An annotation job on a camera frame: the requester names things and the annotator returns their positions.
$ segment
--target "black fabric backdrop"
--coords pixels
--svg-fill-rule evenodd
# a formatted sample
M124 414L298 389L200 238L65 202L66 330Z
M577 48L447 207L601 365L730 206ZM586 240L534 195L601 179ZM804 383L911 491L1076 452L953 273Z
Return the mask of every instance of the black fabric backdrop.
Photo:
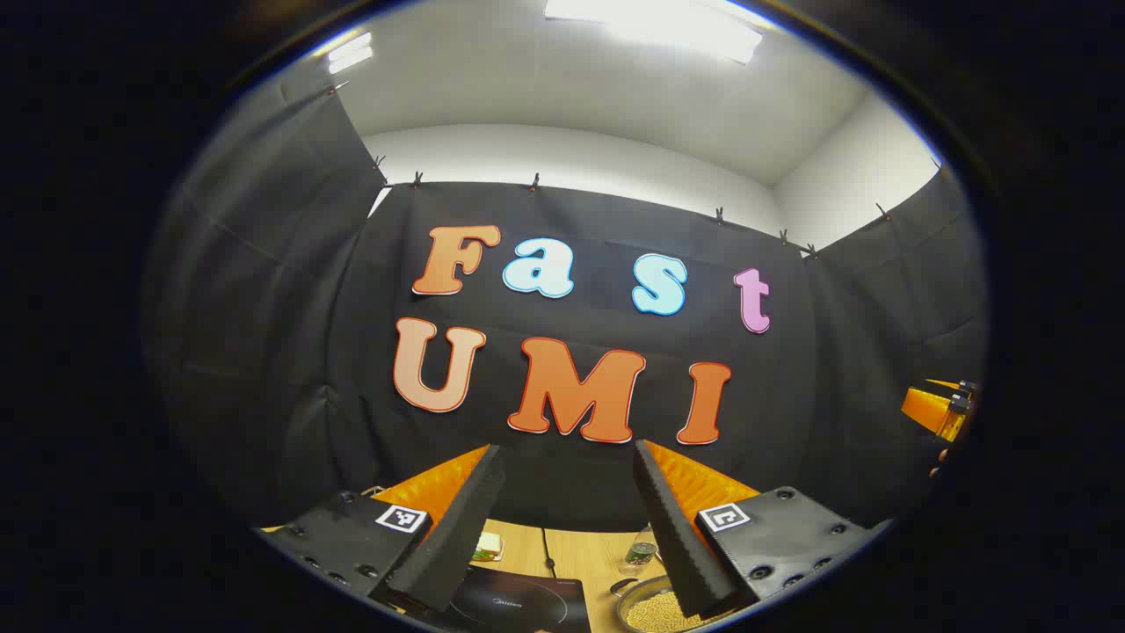
M644 524L629 445L508 428L528 337L567 343L582 378L610 350L647 362L630 427L758 489L795 486L862 524L921 499L940 442L899 413L919 378L979 380L983 270L971 218L943 172L878 220L801 259L791 244L695 212L518 184L396 186L385 179L327 78L253 93L176 190L144 297L151 367L202 472L258 525L288 521L341 488L392 485L485 443L512 447L494 516L564 530ZM439 225L496 224L449 296L411 291ZM551 299L501 279L529 237L575 254L575 289ZM686 302L638 311L632 263L682 259ZM732 277L770 284L754 335ZM392 382L402 316L433 323L423 380L444 383L450 327L486 334L468 398L449 414L407 405ZM683 446L688 368L731 369L711 445Z

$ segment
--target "white wall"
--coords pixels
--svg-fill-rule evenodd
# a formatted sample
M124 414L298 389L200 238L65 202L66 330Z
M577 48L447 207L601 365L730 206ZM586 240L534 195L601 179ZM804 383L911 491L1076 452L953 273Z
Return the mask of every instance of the white wall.
M583 189L674 206L777 234L781 212L770 188L726 169L593 132L533 125L443 125L363 137L390 182L531 183Z
M901 202L940 163L894 109L868 93L796 169L774 187L792 242L818 248Z

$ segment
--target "pink letter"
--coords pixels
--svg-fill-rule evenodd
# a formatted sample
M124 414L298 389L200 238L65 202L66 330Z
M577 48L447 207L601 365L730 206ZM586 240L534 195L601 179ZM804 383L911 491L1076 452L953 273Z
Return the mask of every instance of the pink letter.
M735 274L735 284L742 288L742 325L756 335L768 331L770 318L762 314L762 295L770 293L770 286L758 280L758 269L748 268Z

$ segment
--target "light blue letter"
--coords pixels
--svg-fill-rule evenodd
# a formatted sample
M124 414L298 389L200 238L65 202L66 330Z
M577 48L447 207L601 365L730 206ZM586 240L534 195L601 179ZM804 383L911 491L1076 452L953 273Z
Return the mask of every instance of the light blue letter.
M641 311L655 311L667 316L684 306L684 288L687 282L687 266L674 256L650 252L637 257L633 277L640 286L633 288L633 305Z
M540 251L542 257L531 256ZM539 290L550 298L566 296L574 289L570 280L574 251L565 243L548 237L524 239L516 244L515 254L520 259L504 266L505 286L518 292Z

